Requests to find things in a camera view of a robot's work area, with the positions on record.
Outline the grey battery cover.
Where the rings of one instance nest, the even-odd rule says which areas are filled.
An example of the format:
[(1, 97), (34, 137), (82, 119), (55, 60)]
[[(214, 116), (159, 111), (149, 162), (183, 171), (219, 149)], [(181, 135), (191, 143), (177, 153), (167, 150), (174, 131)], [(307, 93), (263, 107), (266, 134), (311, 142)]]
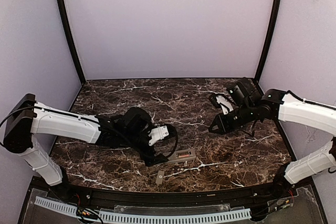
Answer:
[(163, 178), (164, 178), (164, 171), (162, 170), (158, 171), (155, 183), (158, 185), (162, 184)]

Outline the white remote control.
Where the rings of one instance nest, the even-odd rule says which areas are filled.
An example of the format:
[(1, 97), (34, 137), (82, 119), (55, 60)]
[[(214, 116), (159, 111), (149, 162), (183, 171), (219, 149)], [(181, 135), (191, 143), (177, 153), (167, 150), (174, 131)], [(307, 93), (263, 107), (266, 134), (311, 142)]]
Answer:
[(183, 163), (193, 161), (196, 159), (195, 149), (175, 151), (172, 156), (168, 158), (167, 164)]

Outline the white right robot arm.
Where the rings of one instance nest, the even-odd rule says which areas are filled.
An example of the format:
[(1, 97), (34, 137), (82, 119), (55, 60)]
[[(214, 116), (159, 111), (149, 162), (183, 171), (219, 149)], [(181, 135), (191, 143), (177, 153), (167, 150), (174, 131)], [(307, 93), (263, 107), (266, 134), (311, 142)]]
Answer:
[[(269, 89), (261, 94), (247, 78), (227, 87), (228, 95), (214, 93), (209, 100), (222, 112), (215, 116), (209, 132), (225, 135), (244, 125), (265, 119), (293, 122), (335, 135), (335, 107), (300, 98), (292, 91)], [(294, 185), (297, 182), (335, 166), (335, 139), (309, 155), (278, 170), (274, 184)]]

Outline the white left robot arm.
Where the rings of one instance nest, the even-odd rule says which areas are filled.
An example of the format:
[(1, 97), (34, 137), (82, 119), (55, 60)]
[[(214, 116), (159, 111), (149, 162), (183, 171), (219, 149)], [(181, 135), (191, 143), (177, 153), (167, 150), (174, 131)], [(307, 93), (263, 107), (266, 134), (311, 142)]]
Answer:
[(165, 163), (168, 156), (157, 154), (154, 144), (176, 137), (174, 127), (155, 126), (143, 109), (131, 107), (123, 115), (81, 115), (46, 106), (26, 94), (1, 122), (5, 125), (2, 147), (22, 157), (51, 186), (65, 185), (66, 172), (34, 139), (35, 134), (63, 136), (91, 145), (132, 148), (146, 166)]

